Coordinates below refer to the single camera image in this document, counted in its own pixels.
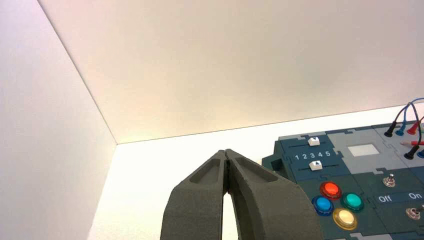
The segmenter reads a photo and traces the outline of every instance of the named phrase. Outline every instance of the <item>yellow button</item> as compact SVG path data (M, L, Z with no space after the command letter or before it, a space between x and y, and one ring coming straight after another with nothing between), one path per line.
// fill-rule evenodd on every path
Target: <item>yellow button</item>
M344 230L354 230L358 226L355 215L345 208L336 208L332 213L332 219Z

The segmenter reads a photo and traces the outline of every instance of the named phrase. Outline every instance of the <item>white wall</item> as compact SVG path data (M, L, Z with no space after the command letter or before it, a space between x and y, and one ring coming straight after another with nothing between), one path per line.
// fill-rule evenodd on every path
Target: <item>white wall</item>
M424 0L39 0L118 143L401 105Z
M87 239L115 146L37 1L1 0L0 239Z

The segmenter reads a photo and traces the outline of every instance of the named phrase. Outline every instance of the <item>red plug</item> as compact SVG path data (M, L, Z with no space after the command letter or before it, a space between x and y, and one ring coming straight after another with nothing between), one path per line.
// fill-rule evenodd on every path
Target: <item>red plug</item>
M421 121L416 121L410 129L406 130L407 133L415 135L417 133L418 124L421 124Z

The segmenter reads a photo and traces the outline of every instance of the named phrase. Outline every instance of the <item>table surface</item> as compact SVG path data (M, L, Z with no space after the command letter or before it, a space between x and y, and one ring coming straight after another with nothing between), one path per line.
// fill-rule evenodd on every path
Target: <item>table surface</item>
M390 123L402 107L120 144L88 236L89 240L158 240L172 189L220 149L261 163L279 136ZM424 103L417 104L420 115ZM408 113L412 120L413 112ZM236 240L231 197L223 204L222 239Z

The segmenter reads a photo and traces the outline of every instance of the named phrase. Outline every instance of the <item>blue button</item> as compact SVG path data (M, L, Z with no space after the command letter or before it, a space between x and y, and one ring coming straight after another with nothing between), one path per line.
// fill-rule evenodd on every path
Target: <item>blue button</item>
M313 207L321 216L329 216L333 212L333 203L323 196L316 196L312 199Z

